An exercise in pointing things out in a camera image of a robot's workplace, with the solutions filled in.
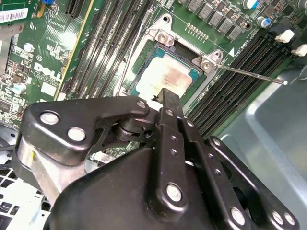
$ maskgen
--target cable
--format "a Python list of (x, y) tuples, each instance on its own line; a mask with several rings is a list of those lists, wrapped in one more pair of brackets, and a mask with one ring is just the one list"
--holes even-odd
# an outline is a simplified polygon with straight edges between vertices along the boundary
[(14, 150), (16, 145), (1, 146), (0, 152)]

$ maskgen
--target gray metal panel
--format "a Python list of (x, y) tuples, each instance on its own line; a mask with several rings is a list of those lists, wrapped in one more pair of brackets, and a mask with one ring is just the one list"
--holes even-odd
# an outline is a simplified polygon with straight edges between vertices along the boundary
[(219, 137), (307, 229), (307, 80), (279, 76)]

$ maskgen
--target electrolytic capacitor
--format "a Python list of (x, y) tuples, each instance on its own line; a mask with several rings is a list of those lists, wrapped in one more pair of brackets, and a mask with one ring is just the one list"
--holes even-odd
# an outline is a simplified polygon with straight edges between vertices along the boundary
[(267, 28), (271, 24), (271, 20), (265, 17), (257, 18), (257, 25), (261, 28)]

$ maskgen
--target chip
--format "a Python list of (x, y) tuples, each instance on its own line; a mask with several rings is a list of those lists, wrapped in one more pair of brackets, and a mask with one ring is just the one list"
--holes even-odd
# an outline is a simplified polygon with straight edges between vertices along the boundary
[(227, 37), (233, 41), (240, 35), (241, 32), (242, 31), (240, 30), (240, 28), (235, 26)]
[(20, 83), (20, 82), (22, 82), (24, 80), (24, 77), (21, 77), (21, 76), (19, 76), (19, 75), (14, 75), (13, 76), (13, 82), (14, 83)]
[(226, 17), (230, 19), (232, 15), (234, 15), (234, 13), (235, 11), (233, 9), (230, 9), (229, 12), (226, 14)]
[(153, 98), (167, 88), (181, 97), (193, 82), (189, 72), (190, 68), (169, 55), (154, 57), (136, 85), (136, 91), (142, 98)]
[(18, 65), (18, 66), (17, 66), (17, 69), (18, 69), (20, 72), (22, 72), (23, 69), (24, 69), (24, 66), (23, 66), (23, 65)]
[(274, 13), (274, 7), (272, 6), (268, 6), (267, 8), (265, 8), (265, 10), (263, 11), (263, 16), (265, 16), (266, 18), (269, 18), (273, 15)]
[(236, 20), (236, 25), (240, 26), (241, 23), (244, 21), (244, 18), (242, 16), (240, 16), (237, 20)]
[(297, 26), (301, 29), (304, 29), (306, 27), (306, 24), (307, 24), (307, 20), (306, 19), (302, 19), (298, 24)]
[(192, 12), (195, 12), (197, 8), (201, 5), (202, 0), (192, 0), (190, 4), (188, 5), (188, 9)]
[(209, 17), (209, 15), (210, 15), (210, 13), (212, 12), (212, 10), (213, 10), (213, 7), (212, 6), (210, 6), (210, 5), (208, 5), (208, 4), (206, 4), (206, 5), (204, 5), (204, 7), (202, 8), (202, 10), (201, 10), (201, 12), (199, 13), (199, 17), (200, 18), (202, 18), (203, 20), (206, 20), (208, 17)]
[(216, 11), (208, 23), (211, 26), (217, 26), (222, 17), (223, 15), (220, 12)]
[(9, 112), (11, 109), (11, 104), (9, 104), (8, 102), (2, 101), (0, 100), (0, 110), (3, 112)]
[(271, 5), (272, 5), (272, 6), (276, 6), (277, 3), (279, 3), (279, 0), (273, 0), (272, 3), (271, 3)]
[(25, 74), (29, 74), (29, 72), (30, 72), (30, 68), (24, 66), (24, 73)]
[(218, 7), (216, 8), (218, 11), (222, 11), (222, 8), (224, 8), (224, 6), (226, 5), (225, 2), (220, 2), (220, 4), (218, 5)]
[(226, 34), (231, 26), (232, 26), (232, 22), (229, 19), (225, 19), (225, 21), (219, 27), (218, 31), (220, 31), (223, 34)]
[(287, 5), (283, 10), (283, 14), (286, 16), (289, 16), (292, 12), (293, 12), (293, 8), (289, 5)]

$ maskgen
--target barcode sticker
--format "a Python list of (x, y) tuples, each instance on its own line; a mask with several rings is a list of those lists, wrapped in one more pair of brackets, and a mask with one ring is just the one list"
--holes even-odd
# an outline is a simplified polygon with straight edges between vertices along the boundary
[(28, 8), (16, 9), (10, 11), (0, 11), (0, 23), (11, 22), (24, 19), (28, 15)]

